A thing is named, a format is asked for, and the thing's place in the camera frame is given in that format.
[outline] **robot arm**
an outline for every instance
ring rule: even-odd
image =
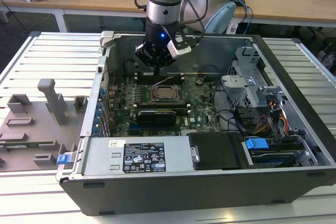
[[[169,66],[181,55],[191,52],[192,47],[196,46],[195,39],[185,36],[183,29],[186,26],[184,22],[179,22],[179,19],[195,19],[193,10],[190,6],[184,4],[185,1],[148,0],[145,40],[143,44],[136,48],[135,54],[146,65],[154,68],[154,75],[159,75],[160,68]],[[194,2],[197,13],[202,16],[205,13],[206,1],[191,1]],[[231,2],[234,6],[230,10],[230,20],[235,10],[235,4],[232,3],[232,0],[208,0],[210,11],[203,20],[209,24],[214,17],[218,19],[218,13],[220,13],[220,18],[228,16],[227,13],[223,15],[220,12],[227,2]],[[188,24],[188,26],[199,30],[199,25],[195,22]]]

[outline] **white table leg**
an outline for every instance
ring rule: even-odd
[[[0,12],[0,21],[5,24],[8,23],[9,20],[6,15],[6,11]]]
[[[236,34],[239,23],[240,18],[233,18],[226,29],[226,34]]]
[[[68,32],[68,27],[67,24],[64,20],[64,12],[62,9],[57,10],[57,12],[54,13],[54,16],[56,18],[56,22],[58,25],[58,29],[61,33],[67,33]]]

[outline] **wire bundle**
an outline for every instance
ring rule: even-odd
[[[244,34],[246,34],[247,30],[248,30],[248,27],[249,27],[250,23],[252,22],[252,16],[253,16],[252,9],[250,7],[248,7],[245,3],[243,3],[243,1],[241,1],[241,0],[237,0],[237,1],[240,2],[240,4],[243,6],[244,10],[247,12],[247,15],[248,15],[247,26],[246,26],[246,29],[244,31]]]

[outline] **dark floor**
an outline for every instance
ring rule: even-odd
[[[15,13],[23,26],[29,31],[58,31],[55,17],[48,14]],[[98,16],[66,15],[66,22],[71,32],[100,33]],[[114,31],[142,31],[143,23],[141,19],[128,17],[104,17],[105,30]],[[238,31],[244,31],[245,24]],[[324,28],[322,33],[331,31],[331,28]],[[249,34],[259,34],[263,37],[299,38],[313,54],[317,54],[326,37],[336,37],[336,31],[330,34],[317,33],[316,39],[312,39],[313,34],[306,27],[278,26],[278,25],[258,25],[252,24]],[[20,48],[27,38],[22,26],[13,15],[9,15],[9,23],[0,22],[0,72],[6,67],[13,55]]]

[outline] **white sticker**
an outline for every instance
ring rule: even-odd
[[[9,145],[6,146],[6,149],[19,149],[19,148],[28,148],[27,145]]]
[[[126,140],[110,140],[109,147],[124,147]]]

